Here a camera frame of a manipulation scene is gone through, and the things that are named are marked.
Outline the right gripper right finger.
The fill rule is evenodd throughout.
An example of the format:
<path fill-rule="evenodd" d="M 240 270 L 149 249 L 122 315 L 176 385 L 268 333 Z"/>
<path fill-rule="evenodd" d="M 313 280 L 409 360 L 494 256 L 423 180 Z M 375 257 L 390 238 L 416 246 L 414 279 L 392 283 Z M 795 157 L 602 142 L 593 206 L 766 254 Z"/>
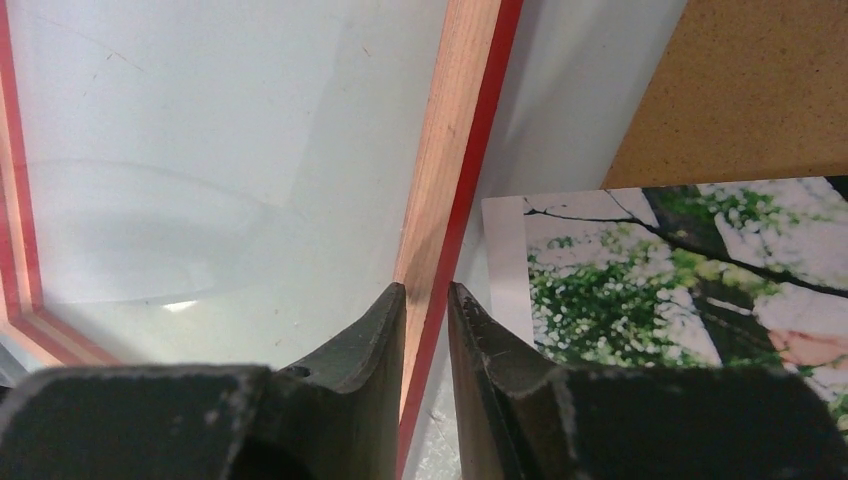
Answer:
<path fill-rule="evenodd" d="M 448 290 L 466 479 L 843 479 L 825 403 L 773 368 L 558 364 Z"/>

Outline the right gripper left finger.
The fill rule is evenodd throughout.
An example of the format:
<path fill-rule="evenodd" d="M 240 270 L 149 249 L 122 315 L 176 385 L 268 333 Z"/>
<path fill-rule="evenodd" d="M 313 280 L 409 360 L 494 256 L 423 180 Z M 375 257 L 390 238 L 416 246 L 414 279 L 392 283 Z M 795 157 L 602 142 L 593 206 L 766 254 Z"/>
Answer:
<path fill-rule="evenodd" d="M 45 369 L 1 394 L 5 479 L 392 479 L 406 291 L 289 366 Z"/>

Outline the colourful printed photo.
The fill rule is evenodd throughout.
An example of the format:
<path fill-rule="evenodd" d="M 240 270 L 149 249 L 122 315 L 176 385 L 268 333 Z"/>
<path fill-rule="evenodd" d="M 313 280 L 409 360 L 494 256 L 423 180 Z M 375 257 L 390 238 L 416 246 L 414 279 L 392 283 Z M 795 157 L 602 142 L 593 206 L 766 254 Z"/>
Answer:
<path fill-rule="evenodd" d="M 845 176 L 482 203 L 496 318 L 559 363 L 782 367 L 847 428 Z"/>

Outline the clear acrylic sheet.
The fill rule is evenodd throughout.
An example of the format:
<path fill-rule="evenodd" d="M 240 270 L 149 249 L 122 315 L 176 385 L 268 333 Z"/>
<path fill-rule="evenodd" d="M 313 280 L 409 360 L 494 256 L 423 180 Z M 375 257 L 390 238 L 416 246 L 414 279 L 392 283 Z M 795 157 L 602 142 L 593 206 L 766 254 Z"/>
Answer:
<path fill-rule="evenodd" d="M 48 309 L 285 366 L 392 279 L 442 1 L 11 1 Z"/>

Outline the orange wooden picture frame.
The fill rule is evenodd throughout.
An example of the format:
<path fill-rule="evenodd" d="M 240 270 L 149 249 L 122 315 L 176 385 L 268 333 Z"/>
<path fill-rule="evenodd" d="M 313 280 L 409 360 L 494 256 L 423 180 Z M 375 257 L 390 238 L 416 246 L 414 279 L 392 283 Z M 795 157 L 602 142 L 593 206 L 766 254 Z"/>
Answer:
<path fill-rule="evenodd" d="M 45 301 L 7 5 L 1 5 L 1 348 L 28 370 L 127 363 Z M 397 467 L 403 468 L 438 335 L 444 283 L 509 56 L 517 1 L 442 1 L 445 14 L 408 190 L 392 282 L 406 287 Z"/>

